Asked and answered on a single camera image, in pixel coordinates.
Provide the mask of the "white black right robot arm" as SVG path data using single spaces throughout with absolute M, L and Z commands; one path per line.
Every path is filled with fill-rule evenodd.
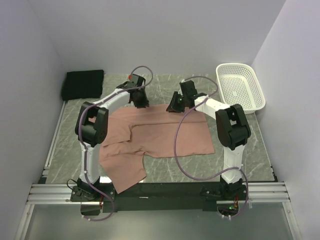
M 247 187 L 242 180 L 245 176 L 242 159 L 251 129 L 242 106 L 228 105 L 213 99 L 210 94 L 199 93 L 191 77 L 182 80 L 179 85 L 180 91 L 173 93 L 166 111 L 183 113 L 185 108 L 189 108 L 190 111 L 198 111 L 211 117 L 216 122 L 218 140 L 223 145 L 223 170 L 204 178 L 206 181 L 219 176 L 219 186 L 206 194 L 221 200 L 232 200 L 247 193 Z

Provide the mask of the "pink graphic t-shirt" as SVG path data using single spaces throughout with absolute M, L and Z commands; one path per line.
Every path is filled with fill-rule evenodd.
M 144 155 L 172 158 L 215 152 L 204 113 L 167 112 L 166 104 L 147 108 L 121 107 L 108 118 L 99 163 L 121 193 L 147 176 Z

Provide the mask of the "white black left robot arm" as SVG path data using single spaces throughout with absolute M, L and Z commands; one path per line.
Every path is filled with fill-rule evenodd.
M 76 184 L 88 201 L 96 200 L 101 193 L 99 152 L 107 136 L 109 115 L 129 103 L 133 103 L 136 108 L 148 107 L 145 86 L 146 79 L 132 73 L 127 81 L 106 97 L 93 103 L 86 101 L 81 105 L 75 126 L 75 134 L 81 146 L 81 172 Z

